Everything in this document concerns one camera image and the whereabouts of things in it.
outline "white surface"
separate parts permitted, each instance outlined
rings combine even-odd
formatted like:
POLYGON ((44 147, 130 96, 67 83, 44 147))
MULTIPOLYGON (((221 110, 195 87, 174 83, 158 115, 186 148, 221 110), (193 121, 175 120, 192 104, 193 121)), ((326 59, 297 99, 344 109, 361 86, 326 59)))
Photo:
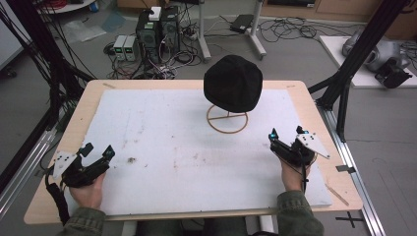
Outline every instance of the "white surface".
MULTIPOLYGON (((341 48, 346 42, 349 36, 320 36, 320 41, 325 47, 328 54, 330 54, 333 61, 337 66, 343 64, 345 57, 341 54, 341 48)), ((405 81, 400 88, 417 88, 417 77, 408 69, 404 70, 406 73, 412 75, 413 77, 405 81)), ((352 80, 352 86, 356 88, 363 89, 382 89, 382 86, 377 79, 375 79, 375 73, 369 71, 365 66, 362 66, 358 72, 355 74, 352 80)))
POLYGON ((320 141, 320 138, 316 134, 304 134, 298 135, 297 140, 304 145, 304 147, 318 153, 322 157, 330 158, 328 151, 323 146, 323 143, 320 141))
POLYGON ((123 230, 120 236, 132 236, 136 235, 137 221, 125 221, 123 223, 123 230))
POLYGON ((274 233, 272 215, 260 215, 260 228, 264 232, 274 233))
POLYGON ((77 155, 66 151, 57 151, 57 158, 55 161, 55 167, 53 168, 52 177, 56 180, 61 177, 62 173, 74 162, 77 155))
MULTIPOLYGON (((209 126, 209 107, 201 89, 103 94, 85 138, 94 149, 83 165, 113 146, 116 155, 103 187, 102 209, 108 215, 276 207, 284 187, 268 134, 275 128, 289 144, 300 125, 287 91, 263 90, 248 126, 234 135, 209 126)), ((234 120, 223 121, 229 126, 234 120)), ((309 179, 310 204, 330 205, 317 164, 309 179)))
POLYGON ((52 9, 46 9, 45 12, 48 14, 58 14, 58 13, 65 13, 65 12, 72 12, 78 9, 82 9, 89 4, 95 2, 95 0, 84 0, 84 3, 82 4, 67 4, 65 7, 56 9, 53 11, 52 9))
POLYGON ((149 20, 157 22, 160 18, 160 7, 151 7, 151 10, 153 10, 153 14, 149 14, 149 20))

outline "human hand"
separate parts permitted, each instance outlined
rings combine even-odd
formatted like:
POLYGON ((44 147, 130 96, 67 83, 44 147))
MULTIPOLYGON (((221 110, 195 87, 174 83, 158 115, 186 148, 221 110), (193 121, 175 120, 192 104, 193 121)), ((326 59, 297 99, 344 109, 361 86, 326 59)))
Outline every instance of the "human hand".
POLYGON ((105 172, 98 176, 91 185, 70 188, 70 193, 79 207, 100 209, 104 176, 105 172))
MULTIPOLYGON (((301 167, 290 166, 285 161, 281 160, 282 167, 282 183, 284 184, 286 191, 302 191, 303 190, 303 176, 300 174, 301 167)), ((310 166, 306 169, 306 175, 310 173, 310 166)))

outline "green sleeve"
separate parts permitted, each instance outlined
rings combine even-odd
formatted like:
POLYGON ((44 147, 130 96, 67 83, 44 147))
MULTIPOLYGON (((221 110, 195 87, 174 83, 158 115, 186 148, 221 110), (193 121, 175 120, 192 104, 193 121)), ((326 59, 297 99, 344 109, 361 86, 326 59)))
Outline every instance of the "green sleeve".
POLYGON ((105 213, 93 208, 78 208, 57 236, 99 236, 102 233, 105 213))
POLYGON ((278 196, 279 236, 324 235, 323 225, 314 217, 301 191, 289 191, 278 196))

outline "hat stand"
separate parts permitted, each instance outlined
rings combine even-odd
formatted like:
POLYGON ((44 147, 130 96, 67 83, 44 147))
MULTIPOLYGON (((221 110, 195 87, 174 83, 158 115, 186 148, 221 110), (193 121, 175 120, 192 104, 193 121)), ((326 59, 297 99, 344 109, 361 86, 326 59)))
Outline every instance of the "hat stand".
POLYGON ((240 131, 242 131, 243 129, 245 129, 245 127, 248 125, 248 120, 249 120, 249 117, 248 117, 248 113, 247 112, 244 112, 244 113, 241 113, 241 114, 236 114, 236 115, 230 115, 230 112, 229 111, 227 111, 227 115, 226 116, 218 116, 218 117, 212 117, 212 118, 209 118, 209 113, 211 112, 211 110, 213 109, 215 107, 215 105, 212 105, 209 109, 208 109, 208 113, 207 113, 207 120, 208 120, 208 124, 213 128, 213 129, 215 129, 216 131, 218 131, 218 132, 220 132, 220 133, 222 133, 222 134, 236 134, 236 133, 238 133, 238 132, 240 132, 240 131), (216 128, 212 123, 211 123, 211 120, 219 120, 219 119, 230 119, 230 118, 233 118, 233 117, 239 117, 239 116, 245 116, 245 118, 246 118, 246 120, 245 120, 245 124, 243 125, 243 127, 241 127, 240 129, 238 129, 238 130, 236 130, 236 131, 222 131, 222 130, 220 130, 220 129, 218 129, 218 128, 216 128))

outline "black hat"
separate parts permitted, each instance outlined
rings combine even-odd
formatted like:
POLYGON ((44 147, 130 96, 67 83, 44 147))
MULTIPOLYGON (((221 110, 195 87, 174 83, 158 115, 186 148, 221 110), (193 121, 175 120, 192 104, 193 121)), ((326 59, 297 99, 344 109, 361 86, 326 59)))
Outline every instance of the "black hat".
POLYGON ((241 56, 227 55, 205 73, 206 98, 221 109, 241 113, 258 104, 263 75, 257 65, 241 56))

